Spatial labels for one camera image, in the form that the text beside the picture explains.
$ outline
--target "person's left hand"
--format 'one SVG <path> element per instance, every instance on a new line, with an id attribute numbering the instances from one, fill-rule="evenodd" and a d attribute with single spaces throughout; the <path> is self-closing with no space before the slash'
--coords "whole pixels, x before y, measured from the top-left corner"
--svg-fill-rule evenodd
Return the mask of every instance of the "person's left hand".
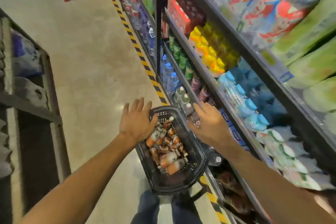
<path id="1" fill-rule="evenodd" d="M 152 102 L 149 101 L 144 108 L 144 98 L 134 100 L 131 109 L 129 103 L 124 106 L 121 116 L 119 133 L 127 136 L 128 140 L 135 147 L 142 140 L 147 139 L 155 129 L 158 116 L 155 114 L 152 120 L 149 120 L 149 110 L 152 108 Z"/>

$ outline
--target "forearm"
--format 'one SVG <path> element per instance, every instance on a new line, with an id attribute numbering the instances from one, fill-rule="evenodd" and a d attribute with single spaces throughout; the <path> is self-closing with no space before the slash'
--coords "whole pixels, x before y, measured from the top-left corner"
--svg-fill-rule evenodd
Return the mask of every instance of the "forearm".
<path id="1" fill-rule="evenodd" d="M 265 162 L 254 158 L 235 141 L 216 149 L 233 164 L 274 223 L 335 224 L 308 193 L 291 184 Z"/>
<path id="2" fill-rule="evenodd" d="M 118 135 L 105 149 L 48 193 L 20 224 L 82 224 L 94 209 L 112 175 L 132 150 Z"/>

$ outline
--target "tile floor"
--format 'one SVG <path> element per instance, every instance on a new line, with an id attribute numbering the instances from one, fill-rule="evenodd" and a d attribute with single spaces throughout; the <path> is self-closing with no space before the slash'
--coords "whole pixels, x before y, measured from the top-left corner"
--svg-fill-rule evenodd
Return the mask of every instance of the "tile floor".
<path id="1" fill-rule="evenodd" d="M 0 4 L 51 56 L 72 171 L 116 136 L 125 102 L 144 96 L 153 107 L 161 105 L 111 0 L 0 0 Z M 148 188 L 133 150 L 87 223 L 130 223 L 141 193 Z M 220 223 L 207 197 L 196 206 L 204 224 Z M 158 223 L 172 223 L 169 204 L 160 206 Z"/>

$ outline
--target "purple can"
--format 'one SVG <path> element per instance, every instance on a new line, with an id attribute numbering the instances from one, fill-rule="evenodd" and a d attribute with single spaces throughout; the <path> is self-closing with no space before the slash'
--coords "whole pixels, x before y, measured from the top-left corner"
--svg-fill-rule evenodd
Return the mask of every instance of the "purple can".
<path id="1" fill-rule="evenodd" d="M 198 78 L 198 76 L 194 74 L 191 80 L 191 88 L 196 93 L 200 90 L 200 87 L 201 87 L 201 81 Z"/>
<path id="2" fill-rule="evenodd" d="M 206 102 L 209 98 L 210 94 L 207 92 L 206 88 L 203 86 L 201 92 L 198 95 L 198 100 Z"/>

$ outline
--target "person's right hand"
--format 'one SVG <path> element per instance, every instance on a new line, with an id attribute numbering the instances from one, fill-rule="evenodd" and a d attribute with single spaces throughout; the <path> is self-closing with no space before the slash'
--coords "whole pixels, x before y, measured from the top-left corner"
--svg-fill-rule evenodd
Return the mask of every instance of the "person's right hand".
<path id="1" fill-rule="evenodd" d="M 201 123 L 200 128 L 196 127 L 190 120 L 187 121 L 188 127 L 195 136 L 215 149 L 224 146 L 226 141 L 232 140 L 229 126 L 216 107 L 203 102 L 200 102 L 199 105 L 194 103 L 195 111 Z"/>

